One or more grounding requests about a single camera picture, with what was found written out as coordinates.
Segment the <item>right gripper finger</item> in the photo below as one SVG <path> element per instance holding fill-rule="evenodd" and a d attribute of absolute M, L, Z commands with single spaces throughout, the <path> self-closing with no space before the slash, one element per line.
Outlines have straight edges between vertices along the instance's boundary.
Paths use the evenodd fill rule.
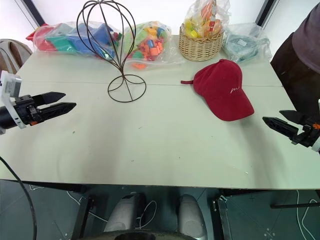
<path fill-rule="evenodd" d="M 280 110 L 279 113 L 282 114 L 290 122 L 298 125 L 304 124 L 305 116 L 296 110 Z"/>
<path fill-rule="evenodd" d="M 288 137 L 290 140 L 298 135 L 299 129 L 295 126 L 288 124 L 286 121 L 281 120 L 277 117 L 263 116 L 262 120 L 272 130 Z"/>

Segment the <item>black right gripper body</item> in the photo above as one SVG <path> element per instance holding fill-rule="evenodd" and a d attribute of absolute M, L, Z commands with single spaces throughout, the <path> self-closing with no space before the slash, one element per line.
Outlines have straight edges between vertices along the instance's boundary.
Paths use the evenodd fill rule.
<path fill-rule="evenodd" d="M 306 148 L 312 147 L 320 137 L 320 123 L 307 115 L 300 115 L 292 122 L 302 126 L 302 133 L 294 136 L 291 142 L 295 145 L 300 144 Z"/>

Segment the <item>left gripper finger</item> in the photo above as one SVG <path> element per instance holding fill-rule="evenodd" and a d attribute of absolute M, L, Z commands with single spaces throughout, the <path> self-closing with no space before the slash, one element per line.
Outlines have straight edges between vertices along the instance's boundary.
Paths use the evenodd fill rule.
<path fill-rule="evenodd" d="M 63 92 L 55 92 L 55 91 L 34 95 L 33 105 L 35 107 L 39 107 L 42 105 L 52 104 L 62 99 L 65 95 L 66 94 Z"/>
<path fill-rule="evenodd" d="M 42 123 L 52 118 L 67 114 L 70 112 L 77 104 L 75 102 L 60 102 L 57 104 L 50 105 L 45 108 L 41 108 L 38 111 L 37 122 Z"/>

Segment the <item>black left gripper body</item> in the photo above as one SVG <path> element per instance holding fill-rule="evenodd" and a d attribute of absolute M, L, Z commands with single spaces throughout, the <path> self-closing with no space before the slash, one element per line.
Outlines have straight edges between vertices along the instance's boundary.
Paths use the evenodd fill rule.
<path fill-rule="evenodd" d="M 36 125 L 42 122 L 40 116 L 40 109 L 38 106 L 42 105 L 42 96 L 23 95 L 15 98 L 15 107 L 18 116 L 25 125 Z"/>

